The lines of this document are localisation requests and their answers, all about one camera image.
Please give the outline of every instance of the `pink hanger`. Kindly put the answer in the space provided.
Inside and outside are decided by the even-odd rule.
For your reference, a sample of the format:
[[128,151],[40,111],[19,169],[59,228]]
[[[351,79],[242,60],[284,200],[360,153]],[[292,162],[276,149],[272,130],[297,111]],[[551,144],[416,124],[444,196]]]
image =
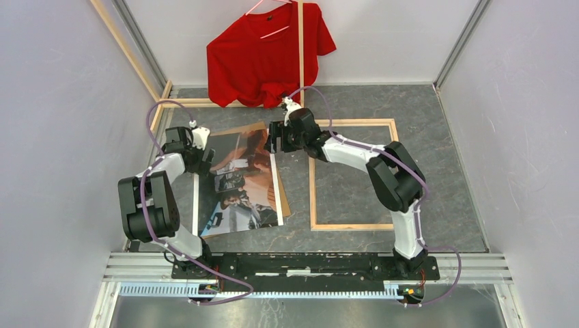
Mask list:
[[[286,1],[286,0],[274,0],[274,1],[291,3],[291,1]],[[257,6],[261,5],[262,2],[264,2],[264,0],[259,0],[259,2],[257,3],[257,5],[254,5],[253,8],[251,8],[248,12],[245,13],[245,16],[249,15],[249,13],[251,13],[255,8],[257,8]],[[265,35],[265,36],[260,37],[260,39],[264,39],[264,38],[267,38],[268,36],[272,36],[272,35],[274,35],[275,33],[279,33],[279,32],[281,32],[281,31],[283,31],[284,29],[287,29],[287,28],[289,28],[289,27],[290,27],[289,25],[286,26],[286,27],[282,27],[282,28],[278,29],[278,30],[275,31],[275,32],[272,32],[272,33],[269,33],[269,34],[267,34],[267,35]]]
[[[288,0],[274,0],[274,1],[291,3],[291,1],[288,1]],[[257,8],[257,6],[261,5],[262,2],[264,2],[264,0],[259,0],[257,5],[254,5],[253,8],[251,8],[248,12],[245,13],[245,16],[249,15],[249,13],[251,13],[255,8]]]

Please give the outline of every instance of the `gray mat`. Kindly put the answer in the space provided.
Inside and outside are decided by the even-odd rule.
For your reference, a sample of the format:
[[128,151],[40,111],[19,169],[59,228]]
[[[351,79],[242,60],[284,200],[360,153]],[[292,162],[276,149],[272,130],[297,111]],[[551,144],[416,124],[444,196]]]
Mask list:
[[[422,207],[425,240],[429,245],[454,245],[460,251],[485,251],[483,237],[462,173],[448,124],[429,85],[361,85],[320,87],[333,108],[334,118],[394,118],[399,140],[417,160],[432,190]],[[182,89],[180,98],[206,97],[205,90]],[[316,118],[327,118],[322,99],[306,92],[306,106]],[[282,120],[281,109],[191,109],[197,121],[212,131]],[[173,112],[170,126],[186,125],[181,109]],[[346,137],[387,144],[387,129],[336,128]],[[292,215],[285,225],[236,232],[208,239],[212,251],[391,251],[393,231],[312,232],[309,218],[308,158],[303,152],[277,154],[283,185]],[[388,211],[380,206],[371,184],[355,169],[317,165],[318,223],[387,223]],[[193,187],[190,175],[173,185],[182,222],[190,229]],[[339,210],[335,204],[341,204]],[[141,251],[155,249],[142,245]]]

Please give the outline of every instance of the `metal strip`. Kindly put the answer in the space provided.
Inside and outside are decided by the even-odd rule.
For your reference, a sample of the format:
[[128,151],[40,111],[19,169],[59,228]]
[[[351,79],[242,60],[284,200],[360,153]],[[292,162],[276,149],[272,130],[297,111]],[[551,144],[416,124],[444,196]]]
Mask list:
[[496,296],[507,328],[524,328],[523,315],[521,314],[516,299],[514,285],[495,285]]
[[484,14],[485,10],[487,9],[488,4],[490,2],[491,2],[491,0],[479,0],[477,5],[475,6],[475,9],[472,11],[472,14],[468,18],[466,25],[464,25],[464,28],[463,28],[460,36],[458,37],[458,40],[456,40],[456,43],[455,43],[449,57],[447,58],[444,65],[442,66],[442,70],[440,71],[440,73],[438,73],[438,77],[436,77],[436,80],[434,81],[435,87],[437,87],[437,88],[441,87],[442,84],[444,83],[444,80],[446,80],[446,78],[448,77],[450,70],[452,69],[452,67],[454,66],[454,64],[456,62],[456,59],[458,58],[458,56],[462,52],[464,45],[470,39],[472,32],[475,30],[475,27],[479,23],[479,20],[483,16],[483,14]]
[[[220,292],[206,294],[200,292],[200,285],[187,282],[123,282],[119,296],[137,297],[194,297],[229,298],[243,292]],[[403,299],[397,294],[398,285],[384,284],[381,292],[254,292],[249,299]]]
[[175,89],[175,86],[171,88],[171,92],[169,92],[169,98],[179,98],[179,89]]
[[[458,261],[454,254],[431,254],[438,261],[441,279],[427,284],[451,284],[457,274]],[[507,261],[502,254],[461,254],[462,274],[459,284],[512,284]],[[162,253],[111,253],[105,282],[183,282],[171,279],[171,264]],[[188,280],[211,284],[214,280]],[[389,281],[390,284],[415,284],[410,281]]]
[[119,15],[121,16],[123,22],[125,23],[127,30],[132,36],[132,39],[137,44],[137,47],[139,47],[141,54],[146,59],[147,64],[149,65],[151,71],[153,72],[153,75],[155,76],[155,80],[159,84],[160,88],[163,89],[165,87],[165,84],[167,84],[167,79],[165,78],[165,75],[163,74],[163,71],[161,70],[159,63],[157,62],[157,59],[155,59],[155,56],[153,55],[153,52],[151,51],[151,48],[149,47],[147,40],[145,40],[143,32],[141,32],[141,29],[139,28],[137,22],[135,21],[135,18],[130,12],[128,5],[126,4],[125,0],[113,0],[113,5],[119,12]]
[[113,320],[120,288],[121,284],[118,282],[101,283],[89,324],[90,328],[109,328]]

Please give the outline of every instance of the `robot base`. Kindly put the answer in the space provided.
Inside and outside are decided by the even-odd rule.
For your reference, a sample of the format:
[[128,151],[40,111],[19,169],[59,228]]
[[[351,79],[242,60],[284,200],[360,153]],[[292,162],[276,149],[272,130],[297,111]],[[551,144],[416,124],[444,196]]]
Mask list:
[[[436,258],[428,256],[403,276],[398,260],[381,253],[222,253],[212,254],[220,273],[251,284],[256,292],[383,291],[384,281],[439,280]],[[173,266],[173,279],[199,279],[200,272]],[[221,280],[223,291],[246,287]]]

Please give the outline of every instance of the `poster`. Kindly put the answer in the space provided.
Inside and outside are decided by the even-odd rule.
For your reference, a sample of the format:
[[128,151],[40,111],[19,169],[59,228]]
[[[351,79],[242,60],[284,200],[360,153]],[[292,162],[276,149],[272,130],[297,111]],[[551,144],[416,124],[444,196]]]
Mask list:
[[195,176],[194,183],[193,226],[200,236],[283,225],[287,200],[275,159],[264,150],[268,131],[257,126],[209,137],[208,149],[215,151],[210,175]]

